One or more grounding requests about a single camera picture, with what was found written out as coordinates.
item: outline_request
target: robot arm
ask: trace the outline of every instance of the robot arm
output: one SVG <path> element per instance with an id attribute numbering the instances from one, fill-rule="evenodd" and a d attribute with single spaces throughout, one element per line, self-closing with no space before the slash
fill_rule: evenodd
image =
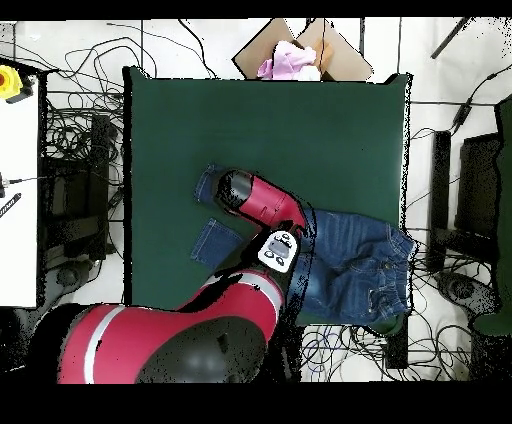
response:
<path id="1" fill-rule="evenodd" d="M 257 375 L 299 253 L 304 215 L 292 196 L 246 172 L 225 171 L 214 185 L 216 202 L 260 232 L 176 311 L 102 304 L 48 313 L 27 364 L 39 379 L 248 382 Z"/>

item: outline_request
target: black cable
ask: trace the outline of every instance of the black cable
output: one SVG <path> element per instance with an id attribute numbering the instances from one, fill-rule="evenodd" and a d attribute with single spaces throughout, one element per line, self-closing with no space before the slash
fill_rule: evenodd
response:
<path id="1" fill-rule="evenodd" d="M 153 34 L 151 32 L 148 32 L 148 31 L 145 31 L 145 30 L 139 30 L 137 27 L 134 27 L 134 26 L 131 26 L 131 25 L 121 25 L 121 24 L 113 24 L 113 23 L 110 23 L 108 22 L 107 25 L 112 25 L 112 26 L 118 26 L 118 27 L 124 27 L 124 28 L 132 28 L 134 30 L 137 30 L 137 31 L 140 31 L 142 32 L 143 34 L 146 34 L 146 35 L 149 35 L 151 37 L 156 37 L 156 38 L 163 38 L 164 40 L 167 40 L 167 41 L 170 41 L 171 43 L 174 43 L 180 47 L 183 47 L 185 49 L 188 49 L 188 50 L 191 50 L 192 52 L 194 52 L 194 54 L 197 56 L 197 58 L 201 61 L 201 64 L 205 67 L 206 71 L 208 72 L 208 75 L 211 77 L 212 74 L 214 75 L 214 78 L 217 78 L 217 76 L 215 75 L 215 73 L 210 69 L 208 68 L 208 66 L 206 66 L 206 63 L 204 62 L 204 57 L 203 59 L 201 59 L 201 56 L 199 56 L 199 53 L 197 53 L 196 50 L 194 50 L 193 48 L 191 47 L 188 47 L 188 46 L 185 46 L 183 44 L 180 44 L 178 43 L 177 41 L 174 41 L 168 37 L 165 37 L 163 35 L 158 35 L 158 34 Z"/>
<path id="2" fill-rule="evenodd" d="M 202 56 L 202 62 L 203 62 L 203 65 L 204 67 L 208 70 L 208 72 L 211 72 L 214 76 L 214 78 L 219 78 L 217 76 L 217 74 L 215 72 L 213 72 L 209 67 L 208 65 L 206 64 L 206 61 L 204 59 L 204 48 L 203 48 L 203 43 L 201 43 L 201 40 L 199 39 L 199 37 L 194 34 L 194 32 L 188 27 L 186 26 L 183 21 L 181 19 L 178 19 L 178 22 L 180 23 L 180 25 L 185 28 L 188 32 L 190 32 L 190 34 L 192 34 L 192 36 L 197 40 L 197 42 L 199 43 L 199 47 L 201 48 L 201 56 Z"/>
<path id="3" fill-rule="evenodd" d="M 322 53 L 320 54 L 320 63 L 318 64 L 318 69 L 320 74 L 322 73 L 322 59 L 324 57 L 324 48 L 325 48 L 325 18 L 324 19 L 324 30 L 322 32 Z"/>
<path id="4" fill-rule="evenodd" d="M 460 177 L 457 177 L 454 180 L 450 181 L 448 183 L 448 185 L 453 184 L 454 182 L 459 181 L 459 180 L 460 180 Z M 413 202 L 409 203 L 407 205 L 407 207 L 405 208 L 405 210 L 407 211 L 407 209 L 409 209 L 412 205 L 414 205 L 416 202 L 419 202 L 421 199 L 424 199 L 425 197 L 429 196 L 431 193 L 432 193 L 432 191 L 429 191 L 428 193 L 426 193 L 423 196 L 421 196 L 419 199 L 416 199 Z"/>

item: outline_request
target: jeans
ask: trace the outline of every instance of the jeans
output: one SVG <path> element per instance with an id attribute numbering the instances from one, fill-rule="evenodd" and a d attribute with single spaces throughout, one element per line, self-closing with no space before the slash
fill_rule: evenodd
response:
<path id="1" fill-rule="evenodd" d="M 221 169 L 210 165 L 203 173 L 195 190 L 198 202 L 213 203 L 211 172 Z M 371 325 L 408 310 L 408 258 L 414 249 L 410 238 L 388 223 L 357 214 L 304 212 L 310 228 L 316 221 L 316 236 L 301 239 L 288 300 L 294 293 L 302 295 L 301 281 L 307 277 L 302 312 L 330 322 Z M 212 218 L 191 258 L 213 271 L 242 242 L 239 234 Z"/>

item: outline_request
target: green mat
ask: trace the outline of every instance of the green mat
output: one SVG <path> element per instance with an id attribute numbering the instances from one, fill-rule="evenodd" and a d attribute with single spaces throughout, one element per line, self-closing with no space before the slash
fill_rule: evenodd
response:
<path id="1" fill-rule="evenodd" d="M 132 82 L 132 303 L 174 309 L 209 270 L 190 259 L 208 218 L 250 224 L 193 199 L 210 162 L 258 171 L 314 208 L 398 226 L 408 76 L 388 84 Z M 300 314 L 298 324 L 323 320 Z"/>

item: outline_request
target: pink towel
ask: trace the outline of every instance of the pink towel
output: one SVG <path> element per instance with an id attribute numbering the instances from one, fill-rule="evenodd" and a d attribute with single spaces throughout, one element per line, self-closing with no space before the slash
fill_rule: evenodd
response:
<path id="1" fill-rule="evenodd" d="M 311 47 L 304 50 L 289 43 L 277 43 L 272 59 L 266 60 L 258 69 L 258 77 L 264 80 L 300 80 L 300 71 L 311 65 L 316 59 L 316 52 Z"/>

